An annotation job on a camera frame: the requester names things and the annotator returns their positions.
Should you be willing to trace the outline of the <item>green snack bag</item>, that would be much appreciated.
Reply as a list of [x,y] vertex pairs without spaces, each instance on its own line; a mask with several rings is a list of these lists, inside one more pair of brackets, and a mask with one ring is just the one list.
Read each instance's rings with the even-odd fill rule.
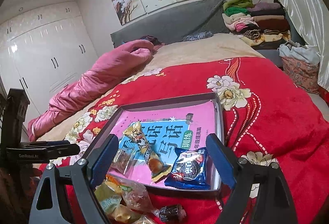
[[105,181],[95,189],[94,194],[107,215],[112,214],[122,200],[121,195],[115,193]]

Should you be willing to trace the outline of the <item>orange snack packet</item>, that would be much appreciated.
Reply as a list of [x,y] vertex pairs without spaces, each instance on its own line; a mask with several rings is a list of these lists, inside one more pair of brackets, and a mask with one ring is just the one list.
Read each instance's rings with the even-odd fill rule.
[[133,190],[131,186],[110,174],[106,174],[105,183],[117,194],[122,194],[123,192],[131,192]]

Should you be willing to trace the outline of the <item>clear small snack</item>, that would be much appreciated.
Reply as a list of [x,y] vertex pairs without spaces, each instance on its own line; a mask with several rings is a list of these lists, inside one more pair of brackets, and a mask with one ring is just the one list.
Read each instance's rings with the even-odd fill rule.
[[130,169],[135,155],[134,148],[119,148],[110,167],[124,175]]

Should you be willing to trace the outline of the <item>clear bag red candy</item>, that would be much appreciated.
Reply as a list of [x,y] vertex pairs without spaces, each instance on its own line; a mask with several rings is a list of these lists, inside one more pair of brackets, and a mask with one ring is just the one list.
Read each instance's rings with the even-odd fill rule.
[[141,212],[152,212],[154,210],[144,185],[135,181],[124,181],[119,187],[128,208]]

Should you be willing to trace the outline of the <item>blue Oreo packet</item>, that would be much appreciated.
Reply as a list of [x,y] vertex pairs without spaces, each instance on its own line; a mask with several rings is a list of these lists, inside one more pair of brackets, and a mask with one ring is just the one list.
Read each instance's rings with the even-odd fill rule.
[[207,183],[208,152],[205,147],[197,150],[175,148],[177,158],[165,179],[167,187],[180,190],[209,190]]

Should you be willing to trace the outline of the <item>brown Snickers bar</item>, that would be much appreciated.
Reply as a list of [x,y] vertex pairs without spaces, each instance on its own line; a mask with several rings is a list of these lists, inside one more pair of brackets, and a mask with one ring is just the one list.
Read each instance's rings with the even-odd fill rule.
[[181,204],[164,206],[160,209],[154,210],[153,214],[164,223],[182,221],[187,216],[186,211]]

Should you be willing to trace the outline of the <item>gold cake snack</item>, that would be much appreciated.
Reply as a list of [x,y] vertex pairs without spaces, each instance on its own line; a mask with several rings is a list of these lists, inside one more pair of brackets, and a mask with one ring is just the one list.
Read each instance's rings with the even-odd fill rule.
[[143,155],[143,158],[151,172],[153,182],[158,182],[161,178],[170,173],[172,166],[165,164],[160,159],[159,155],[152,149],[142,130],[140,121],[132,123],[125,131],[123,131],[123,135],[137,144],[138,149]]

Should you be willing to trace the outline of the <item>nut bar clear wrapper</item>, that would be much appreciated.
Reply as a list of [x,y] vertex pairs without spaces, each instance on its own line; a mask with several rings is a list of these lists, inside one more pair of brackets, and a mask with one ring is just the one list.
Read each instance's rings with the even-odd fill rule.
[[120,223],[134,223],[139,220],[142,215],[130,210],[127,206],[119,204],[112,213],[108,214],[110,219],[114,219]]

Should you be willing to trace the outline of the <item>round biscuit clear packet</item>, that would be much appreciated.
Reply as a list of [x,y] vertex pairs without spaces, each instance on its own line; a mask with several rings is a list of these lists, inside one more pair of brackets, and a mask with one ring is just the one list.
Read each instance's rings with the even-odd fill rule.
[[156,224],[151,218],[146,215],[142,215],[138,220],[134,221],[132,224]]

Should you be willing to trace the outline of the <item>red floral blanket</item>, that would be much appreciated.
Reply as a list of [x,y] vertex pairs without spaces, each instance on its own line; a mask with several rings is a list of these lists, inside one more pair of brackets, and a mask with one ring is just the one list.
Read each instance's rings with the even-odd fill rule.
[[133,76],[81,117],[63,139],[86,150],[123,105],[200,93],[218,94],[225,144],[236,156],[278,162],[299,223],[328,223],[328,122],[310,96],[270,60],[229,58]]

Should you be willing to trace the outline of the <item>white wardrobe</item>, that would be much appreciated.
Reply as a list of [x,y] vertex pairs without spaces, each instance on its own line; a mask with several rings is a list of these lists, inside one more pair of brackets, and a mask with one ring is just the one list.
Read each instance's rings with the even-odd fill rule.
[[97,58],[75,2],[40,7],[1,24],[1,79],[6,91],[25,90],[27,122],[43,114],[49,100]]

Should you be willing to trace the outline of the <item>dark shallow tray box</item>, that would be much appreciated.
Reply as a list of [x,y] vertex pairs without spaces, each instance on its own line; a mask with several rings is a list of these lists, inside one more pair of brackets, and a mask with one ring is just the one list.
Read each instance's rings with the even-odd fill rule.
[[[83,158],[89,158],[102,146],[111,134],[118,137],[119,148],[137,148],[123,131],[132,123],[139,121],[152,149],[160,159],[173,165],[177,155],[175,148],[196,150],[206,145],[206,137],[214,133],[220,141],[224,140],[222,110],[217,94],[203,93],[182,97],[160,99],[135,103],[117,109],[94,141],[87,148]],[[214,197],[221,189],[221,178],[211,160],[207,161],[207,184],[209,190],[180,190],[165,186],[164,179],[151,180],[151,172],[143,155],[137,152],[131,168],[125,175],[106,164],[112,176],[123,177],[144,184],[154,194],[183,197]]]

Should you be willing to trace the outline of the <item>pink quilt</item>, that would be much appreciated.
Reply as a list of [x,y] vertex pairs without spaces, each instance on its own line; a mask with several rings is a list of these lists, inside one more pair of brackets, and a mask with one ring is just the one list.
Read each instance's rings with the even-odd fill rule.
[[104,53],[79,80],[64,87],[49,100],[46,112],[28,122],[28,137],[36,141],[65,119],[82,110],[108,90],[130,77],[152,58],[154,45],[133,40]]

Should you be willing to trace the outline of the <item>grey blue cloth pile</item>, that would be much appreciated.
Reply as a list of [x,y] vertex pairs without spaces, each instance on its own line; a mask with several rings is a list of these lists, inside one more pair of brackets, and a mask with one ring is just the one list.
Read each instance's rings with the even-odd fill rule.
[[278,48],[280,57],[293,58],[308,64],[318,65],[320,63],[319,50],[315,46],[301,45],[289,40]]

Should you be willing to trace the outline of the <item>white satin curtain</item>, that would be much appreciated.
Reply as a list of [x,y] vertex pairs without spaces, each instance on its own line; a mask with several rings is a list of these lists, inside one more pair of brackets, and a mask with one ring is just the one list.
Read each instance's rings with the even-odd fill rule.
[[328,90],[328,9],[323,0],[280,0],[299,35],[320,54],[318,84]]

